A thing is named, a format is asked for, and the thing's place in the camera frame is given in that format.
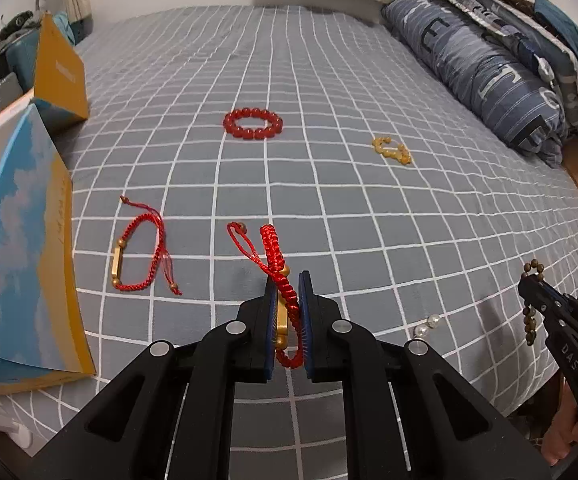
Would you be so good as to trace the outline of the right hand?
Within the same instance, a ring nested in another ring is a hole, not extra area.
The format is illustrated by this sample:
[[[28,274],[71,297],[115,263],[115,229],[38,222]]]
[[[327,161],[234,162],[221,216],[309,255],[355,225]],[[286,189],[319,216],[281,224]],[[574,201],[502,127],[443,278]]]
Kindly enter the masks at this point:
[[[568,457],[573,443],[578,444],[577,402],[569,384],[565,382],[558,412],[544,435],[540,452],[546,462],[554,466]]]

